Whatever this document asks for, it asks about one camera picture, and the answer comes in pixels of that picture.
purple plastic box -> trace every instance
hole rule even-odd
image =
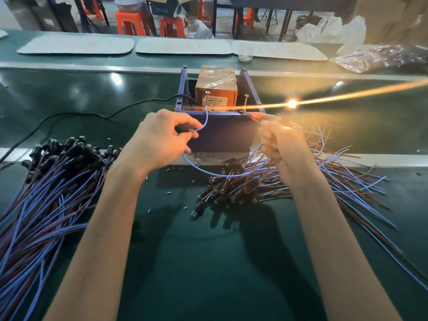
[[[195,98],[195,86],[197,79],[187,76],[187,67],[181,70],[179,94],[190,95]],[[238,97],[236,105],[244,104],[244,95],[249,95],[247,105],[261,105],[259,96],[246,70],[241,70],[238,79]],[[205,122],[205,111],[182,110],[182,106],[188,105],[188,99],[177,97],[175,111],[188,113],[201,123]],[[264,109],[248,110],[265,113]],[[210,111],[208,123],[201,129],[199,138],[191,139],[188,143],[192,152],[248,152],[253,144],[254,134],[258,123],[242,113],[234,111]]]

forearm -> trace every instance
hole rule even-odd
[[[327,180],[318,168],[308,174],[291,190],[328,319],[400,320]]]
[[[113,166],[97,207],[44,318],[115,320],[141,182]]]

white pad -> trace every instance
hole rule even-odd
[[[275,59],[302,59],[309,61],[327,61],[328,58],[313,46],[302,43],[269,43],[264,41],[234,41],[232,51],[239,55],[242,47],[253,49],[253,56],[270,57]]]
[[[131,38],[98,34],[63,35],[50,33],[36,37],[17,50],[20,54],[125,54],[134,48]]]
[[[137,53],[146,54],[231,54],[230,43],[221,39],[143,37],[136,45]]]
[[[0,30],[0,38],[6,37],[7,35],[8,35],[7,32],[5,32],[4,30]]]

orange plastic stool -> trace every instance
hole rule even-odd
[[[198,20],[211,21],[210,18],[204,16],[204,0],[198,0]]]
[[[122,30],[122,23],[125,27],[125,33]],[[131,23],[134,24],[137,36],[150,36],[150,30],[146,21],[141,17],[139,12],[116,12],[116,24],[119,35],[133,35]]]
[[[254,16],[255,15],[255,11],[253,8],[248,8],[247,14],[245,14],[243,16],[243,23],[244,25],[249,25],[251,29],[254,28]],[[236,25],[238,25],[238,17],[236,17],[236,21],[235,21]]]
[[[175,29],[177,30],[177,37],[185,38],[185,27],[187,27],[189,24],[187,23],[186,18],[181,19],[179,17],[176,18],[168,18],[168,17],[161,17],[160,19],[160,35],[161,37],[165,37],[165,31],[166,31],[166,37],[174,37],[174,28],[173,25],[175,25]]]
[[[85,5],[83,4],[82,0],[79,0],[80,4],[82,5],[83,10],[85,10],[85,14],[87,16],[92,15],[92,13],[90,13],[88,10],[86,10]],[[99,19],[99,20],[104,20],[103,14],[101,13],[100,7],[98,5],[98,3],[95,0],[92,0],[92,4],[94,7],[94,11],[95,11],[95,16]]]

pile of wires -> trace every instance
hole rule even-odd
[[[428,287],[421,281],[424,279],[428,282],[428,276],[412,264],[404,253],[362,213],[372,214],[389,227],[397,229],[391,221],[377,211],[377,208],[392,210],[374,196],[386,195],[385,189],[381,188],[379,183],[389,179],[386,176],[379,177],[372,174],[373,167],[352,163],[350,159],[355,156],[346,154],[350,147],[337,152],[329,151],[326,148],[329,134],[325,136],[324,130],[321,131],[319,127],[318,132],[311,131],[307,134],[307,142],[314,159],[333,190],[343,213],[359,223],[407,274],[428,291]],[[185,156],[184,158],[196,169],[210,175],[208,189],[199,194],[197,205],[190,216],[191,220],[196,220],[203,215],[208,205],[227,208],[237,203],[256,204],[292,197],[290,189],[281,181],[274,162],[261,150],[261,143],[256,145],[248,156],[225,161],[221,175],[205,171],[195,166]]]
[[[22,162],[27,176],[0,218],[0,321],[12,320],[36,290],[29,319],[66,234],[87,227],[83,221],[120,152],[111,145],[100,151],[80,136],[65,144],[48,140]]]

